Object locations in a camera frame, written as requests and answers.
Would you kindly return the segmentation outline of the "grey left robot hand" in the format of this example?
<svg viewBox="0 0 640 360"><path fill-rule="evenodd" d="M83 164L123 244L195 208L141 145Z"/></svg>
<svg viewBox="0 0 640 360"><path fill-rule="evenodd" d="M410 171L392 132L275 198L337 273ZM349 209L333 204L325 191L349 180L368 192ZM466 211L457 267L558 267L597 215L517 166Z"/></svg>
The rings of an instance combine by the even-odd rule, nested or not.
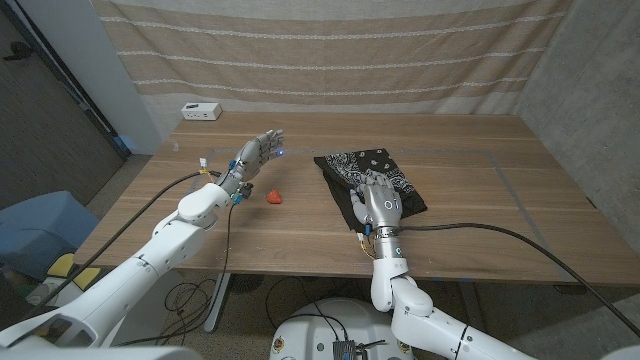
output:
<svg viewBox="0 0 640 360"><path fill-rule="evenodd" d="M229 195L252 180L263 165L283 154L283 130L269 130L248 141L231 160L228 170L215 182Z"/></svg>

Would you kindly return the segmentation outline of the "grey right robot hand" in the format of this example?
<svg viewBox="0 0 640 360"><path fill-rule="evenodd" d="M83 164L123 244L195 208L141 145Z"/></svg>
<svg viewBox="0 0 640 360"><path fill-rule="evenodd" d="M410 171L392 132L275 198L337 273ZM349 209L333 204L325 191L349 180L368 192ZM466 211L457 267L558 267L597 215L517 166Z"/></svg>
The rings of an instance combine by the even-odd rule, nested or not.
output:
<svg viewBox="0 0 640 360"><path fill-rule="evenodd" d="M355 189L350 200L356 219L373 229L399 226L402 202L391 180L383 173L370 171Z"/></svg>

